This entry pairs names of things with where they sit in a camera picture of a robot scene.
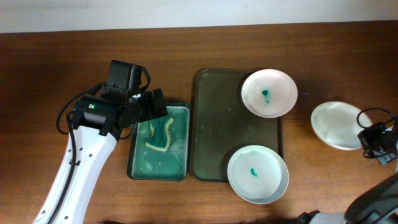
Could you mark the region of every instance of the dark tray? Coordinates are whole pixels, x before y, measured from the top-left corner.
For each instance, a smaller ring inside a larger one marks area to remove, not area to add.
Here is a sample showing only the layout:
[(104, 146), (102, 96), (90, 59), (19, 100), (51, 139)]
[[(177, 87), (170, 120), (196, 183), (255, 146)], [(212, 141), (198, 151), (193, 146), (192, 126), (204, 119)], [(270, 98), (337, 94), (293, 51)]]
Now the dark tray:
[(282, 158), (280, 118), (252, 114), (241, 99), (250, 70), (206, 69), (197, 75), (190, 172), (199, 180), (227, 182), (231, 156), (247, 145), (262, 145)]

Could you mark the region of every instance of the green liquid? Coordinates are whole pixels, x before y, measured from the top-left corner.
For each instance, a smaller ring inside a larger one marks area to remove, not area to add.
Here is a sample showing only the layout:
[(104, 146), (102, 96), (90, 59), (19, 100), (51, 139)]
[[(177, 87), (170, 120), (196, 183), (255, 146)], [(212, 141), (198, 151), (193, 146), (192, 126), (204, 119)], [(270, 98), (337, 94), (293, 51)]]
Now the green liquid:
[(263, 90), (262, 91), (262, 94), (264, 95), (264, 97), (266, 98), (266, 100), (267, 100), (267, 103), (269, 103), (269, 99), (268, 99), (268, 94), (269, 94), (269, 91), (268, 90)]
[(253, 177), (257, 177), (258, 176), (258, 174), (254, 171), (253, 168), (250, 170), (250, 173), (253, 175)]

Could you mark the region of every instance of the tray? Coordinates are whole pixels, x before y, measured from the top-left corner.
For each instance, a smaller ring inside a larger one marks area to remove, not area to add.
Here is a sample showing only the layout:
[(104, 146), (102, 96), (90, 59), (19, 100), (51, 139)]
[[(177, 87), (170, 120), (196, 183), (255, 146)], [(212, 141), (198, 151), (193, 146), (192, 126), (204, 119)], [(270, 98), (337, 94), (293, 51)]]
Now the tray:
[(127, 176), (134, 180), (176, 180), (187, 176), (190, 105), (187, 102), (166, 102), (171, 143), (165, 152), (145, 145), (150, 139), (149, 121), (139, 123), (132, 135)]
[(190, 172), (199, 180), (227, 182), (229, 158), (247, 145), (261, 145), (282, 158), (282, 121), (252, 114), (241, 99), (250, 70), (205, 69), (196, 79)]

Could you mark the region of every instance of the white bowl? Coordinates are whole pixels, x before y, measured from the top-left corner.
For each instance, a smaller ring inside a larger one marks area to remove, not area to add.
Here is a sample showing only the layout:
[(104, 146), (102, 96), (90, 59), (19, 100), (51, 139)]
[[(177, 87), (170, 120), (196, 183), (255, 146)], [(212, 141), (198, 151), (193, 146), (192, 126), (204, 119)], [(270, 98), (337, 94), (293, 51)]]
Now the white bowl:
[(263, 118), (289, 112), (297, 101), (297, 87), (284, 72), (264, 69), (250, 75), (242, 86), (244, 105)]
[(227, 173), (234, 191), (256, 204), (276, 201), (289, 184), (285, 162), (264, 146), (246, 146), (236, 151), (229, 160)]
[[(348, 103), (331, 101), (317, 106), (311, 114), (311, 125), (315, 134), (331, 147), (354, 150), (362, 147), (357, 135), (363, 130), (356, 122), (361, 110)], [(361, 114), (363, 126), (372, 125), (366, 114)]]

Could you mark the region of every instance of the yellow object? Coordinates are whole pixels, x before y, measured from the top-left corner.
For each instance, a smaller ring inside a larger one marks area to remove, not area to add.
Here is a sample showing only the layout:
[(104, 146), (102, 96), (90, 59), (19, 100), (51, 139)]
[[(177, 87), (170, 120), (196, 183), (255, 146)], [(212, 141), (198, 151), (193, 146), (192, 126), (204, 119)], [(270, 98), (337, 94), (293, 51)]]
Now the yellow object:
[(173, 121), (174, 119), (171, 117), (157, 118), (150, 121), (151, 139), (145, 145), (160, 152), (167, 151), (171, 142), (169, 127)]

